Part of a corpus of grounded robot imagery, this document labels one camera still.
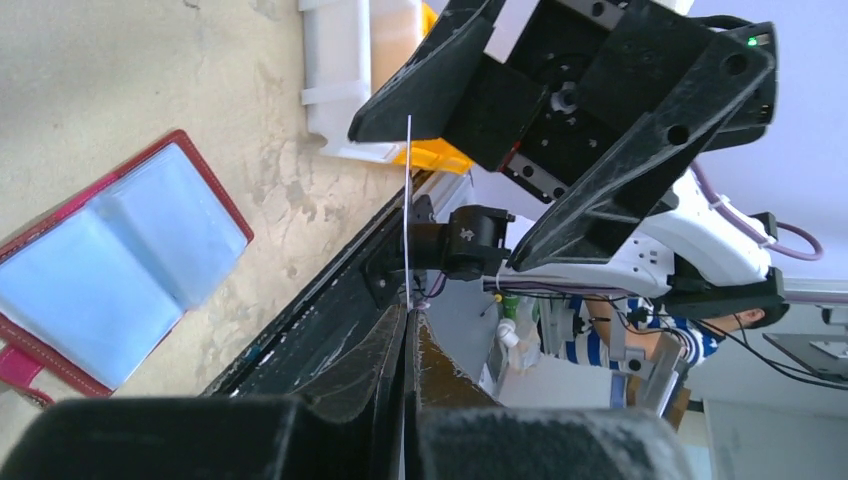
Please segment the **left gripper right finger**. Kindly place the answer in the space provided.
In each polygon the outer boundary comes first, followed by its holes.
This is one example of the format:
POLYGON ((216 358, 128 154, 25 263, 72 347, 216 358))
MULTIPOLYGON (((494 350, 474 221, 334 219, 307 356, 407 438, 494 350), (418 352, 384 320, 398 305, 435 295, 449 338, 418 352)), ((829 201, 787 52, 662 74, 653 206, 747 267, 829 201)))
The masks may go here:
POLYGON ((671 426, 636 408, 509 408, 434 340, 427 316, 406 329, 408 479, 691 479, 671 426))

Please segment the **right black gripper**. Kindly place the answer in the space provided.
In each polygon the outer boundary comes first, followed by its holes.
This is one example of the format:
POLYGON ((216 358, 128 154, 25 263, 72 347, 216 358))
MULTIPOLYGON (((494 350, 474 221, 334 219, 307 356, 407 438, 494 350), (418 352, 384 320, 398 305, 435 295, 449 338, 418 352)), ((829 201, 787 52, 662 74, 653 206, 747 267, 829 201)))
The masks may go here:
POLYGON ((609 262, 699 155, 753 143, 773 119, 769 22, 688 18, 651 1, 590 1, 585 13, 530 1, 500 60, 484 49, 503 5, 448 2, 347 138, 445 130, 470 161, 543 202, 569 187, 513 250, 515 270, 609 262))

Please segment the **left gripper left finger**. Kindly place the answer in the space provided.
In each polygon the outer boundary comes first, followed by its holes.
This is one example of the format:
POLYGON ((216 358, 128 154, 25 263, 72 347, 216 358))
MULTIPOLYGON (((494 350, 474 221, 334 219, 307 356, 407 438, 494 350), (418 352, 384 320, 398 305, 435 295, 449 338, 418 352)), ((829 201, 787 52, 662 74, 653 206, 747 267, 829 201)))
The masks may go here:
POLYGON ((68 400, 2 465, 5 479, 395 479, 406 312, 286 395, 68 400))

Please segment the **white VIP credit card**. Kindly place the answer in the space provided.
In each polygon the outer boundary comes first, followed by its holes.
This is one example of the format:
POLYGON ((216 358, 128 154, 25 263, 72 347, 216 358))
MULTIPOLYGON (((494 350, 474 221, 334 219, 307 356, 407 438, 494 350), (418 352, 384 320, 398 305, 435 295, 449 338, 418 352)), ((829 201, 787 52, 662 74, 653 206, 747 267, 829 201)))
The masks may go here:
POLYGON ((405 161, 404 161, 404 200, 403 200, 403 223, 402 223, 402 241, 403 241, 403 280, 405 290, 405 308, 409 315, 414 309, 412 298, 413 288, 411 286, 411 259, 410 259, 410 208, 412 197, 412 173, 411 173, 411 154, 412 154, 412 115, 408 114, 406 118, 406 141, 405 141, 405 161))

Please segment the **red card holder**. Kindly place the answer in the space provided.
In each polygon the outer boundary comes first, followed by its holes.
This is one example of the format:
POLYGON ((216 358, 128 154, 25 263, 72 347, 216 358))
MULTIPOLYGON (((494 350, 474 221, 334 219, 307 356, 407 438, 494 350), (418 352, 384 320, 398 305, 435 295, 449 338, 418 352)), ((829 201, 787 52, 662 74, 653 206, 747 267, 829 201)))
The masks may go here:
POLYGON ((112 395, 253 237, 188 134, 167 133, 2 246, 2 384, 47 405, 49 371, 112 395))

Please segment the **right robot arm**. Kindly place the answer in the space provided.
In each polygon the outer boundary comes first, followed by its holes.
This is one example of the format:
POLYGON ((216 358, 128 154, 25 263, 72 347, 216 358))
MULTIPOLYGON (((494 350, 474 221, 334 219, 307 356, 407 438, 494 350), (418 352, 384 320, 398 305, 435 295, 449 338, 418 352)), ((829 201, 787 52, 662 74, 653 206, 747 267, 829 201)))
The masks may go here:
POLYGON ((487 54, 499 1, 451 1, 353 115, 356 143, 442 139, 546 205, 413 218, 365 267, 528 288, 636 295, 707 318, 781 304, 776 220, 712 193, 696 157, 761 138, 774 113, 774 27, 652 1, 541 1, 508 58, 487 54))

